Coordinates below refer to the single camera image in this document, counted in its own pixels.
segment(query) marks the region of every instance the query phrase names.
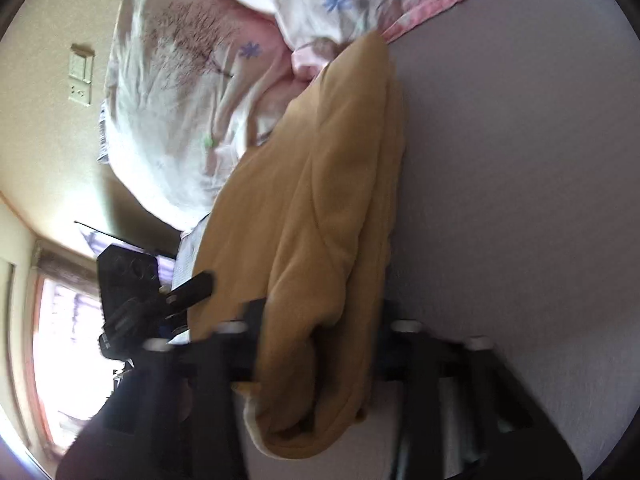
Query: white sheet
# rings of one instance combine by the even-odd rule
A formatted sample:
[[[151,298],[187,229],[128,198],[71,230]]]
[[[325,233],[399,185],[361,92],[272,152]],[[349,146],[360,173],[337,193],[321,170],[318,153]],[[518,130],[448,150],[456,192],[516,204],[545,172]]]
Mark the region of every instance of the white sheet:
[[[388,296],[493,339],[587,477],[640,406],[640,41],[614,0],[469,0],[391,51]]]
[[[305,87],[277,27],[233,0],[123,0],[106,78],[116,176],[189,231]]]

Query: bed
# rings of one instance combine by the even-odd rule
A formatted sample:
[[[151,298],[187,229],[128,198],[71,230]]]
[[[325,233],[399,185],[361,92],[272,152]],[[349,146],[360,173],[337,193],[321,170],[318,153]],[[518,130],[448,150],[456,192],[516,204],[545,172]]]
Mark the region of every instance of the bed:
[[[489,336],[587,478],[640,405],[640,41],[615,0],[466,0],[390,50],[407,147],[386,295],[437,336]],[[397,400],[377,385],[369,418],[304,462],[247,437],[249,469],[385,478]]]

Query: wooden trim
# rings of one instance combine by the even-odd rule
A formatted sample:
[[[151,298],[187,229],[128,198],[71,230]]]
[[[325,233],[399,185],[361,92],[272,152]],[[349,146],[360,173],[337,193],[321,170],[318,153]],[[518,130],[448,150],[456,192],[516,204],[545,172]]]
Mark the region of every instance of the wooden trim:
[[[22,225],[24,225],[28,231],[34,236],[34,237],[38,237],[36,231],[33,230],[33,228],[27,224],[27,222],[25,221],[25,219],[22,217],[22,215],[20,215],[20,213],[18,213],[18,210],[14,207],[14,205],[9,202],[8,198],[2,193],[2,191],[0,191],[0,202],[2,202],[6,208],[11,211],[11,213],[20,221],[20,223]]]
[[[60,254],[59,250],[49,250],[38,241],[34,264],[38,272],[60,285],[80,292],[100,301],[100,287],[95,263],[89,269],[84,265],[72,262]]]
[[[27,397],[29,400],[29,406],[31,413],[33,414],[33,421],[36,426],[36,432],[38,434],[38,440],[40,446],[47,453],[47,455],[59,461],[62,457],[62,453],[55,446],[49,423],[47,422],[47,415],[44,409],[44,405],[38,395],[38,388],[36,386],[36,372],[33,362],[33,341],[34,336],[38,333],[38,327],[40,325],[40,308],[42,306],[42,290],[44,288],[44,281],[46,277],[42,274],[38,274],[35,283],[35,295],[33,299],[33,315],[31,316],[31,337],[25,338],[24,348],[24,372],[27,383]]]
[[[6,369],[8,372],[9,379],[9,387],[11,388],[11,394],[14,398],[15,409],[18,415],[18,422],[20,423],[20,432],[22,433],[22,437],[25,440],[25,444],[29,446],[31,444],[31,439],[29,436],[29,431],[27,431],[27,425],[24,422],[24,414],[20,409],[20,402],[18,401],[17,388],[15,384],[15,376],[14,376],[14,359],[13,353],[11,351],[11,321],[12,321],[12,306],[14,299],[14,286],[15,286],[15,265],[9,264],[10,273],[9,273],[9,282],[8,282],[8,290],[6,297],[6,312],[4,313],[4,325],[6,326],[6,336],[4,339],[4,352],[5,352],[5,360],[6,360]]]

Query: blue flower pattern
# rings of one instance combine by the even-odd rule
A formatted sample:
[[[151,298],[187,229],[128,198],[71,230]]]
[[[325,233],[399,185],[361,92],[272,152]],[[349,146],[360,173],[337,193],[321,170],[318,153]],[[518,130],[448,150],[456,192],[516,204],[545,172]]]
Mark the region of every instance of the blue flower pattern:
[[[262,53],[262,49],[260,48],[260,43],[254,43],[250,41],[249,43],[245,43],[240,47],[239,56],[244,57],[246,59],[251,59],[252,57],[258,57]]]
[[[353,0],[324,0],[322,6],[326,9],[326,12],[332,12],[332,10],[346,10],[353,7]]]

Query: window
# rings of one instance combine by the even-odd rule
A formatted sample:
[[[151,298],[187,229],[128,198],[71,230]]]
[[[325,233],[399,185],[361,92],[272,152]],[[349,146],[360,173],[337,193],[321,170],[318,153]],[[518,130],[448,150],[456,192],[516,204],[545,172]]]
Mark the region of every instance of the window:
[[[44,433],[63,454],[113,391],[122,363],[100,354],[100,301],[55,280],[40,280],[33,368]]]
[[[122,240],[78,224],[92,251],[111,244],[144,252]],[[156,256],[163,285],[171,285],[174,261]],[[113,392],[123,363],[102,357],[98,338],[104,326],[97,275],[38,243],[34,302],[31,409],[40,437],[61,456]]]

